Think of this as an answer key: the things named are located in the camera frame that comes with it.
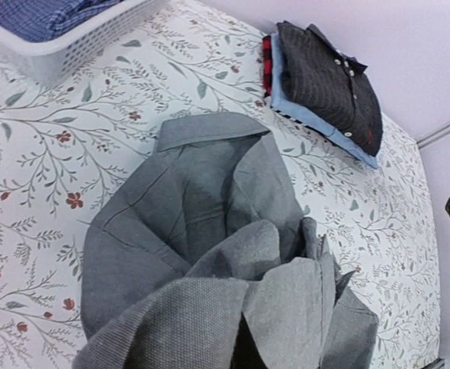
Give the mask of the grey long sleeve shirt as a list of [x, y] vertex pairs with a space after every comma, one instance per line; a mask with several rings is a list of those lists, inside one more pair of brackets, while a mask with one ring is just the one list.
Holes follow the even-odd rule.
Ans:
[[377, 315], [296, 200], [272, 132], [162, 124], [92, 220], [75, 368], [367, 368]]

